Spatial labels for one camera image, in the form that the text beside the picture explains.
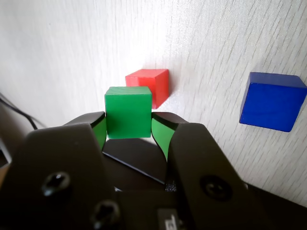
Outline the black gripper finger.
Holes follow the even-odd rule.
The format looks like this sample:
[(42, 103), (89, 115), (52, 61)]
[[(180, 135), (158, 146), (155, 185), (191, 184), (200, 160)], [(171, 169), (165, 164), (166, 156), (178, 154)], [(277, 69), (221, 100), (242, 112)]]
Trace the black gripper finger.
[(173, 113), (153, 112), (171, 129), (167, 164), (189, 230), (269, 230), (263, 208), (203, 124)]
[(28, 134), (0, 189), (3, 230), (113, 230), (115, 189), (102, 148), (104, 112)]

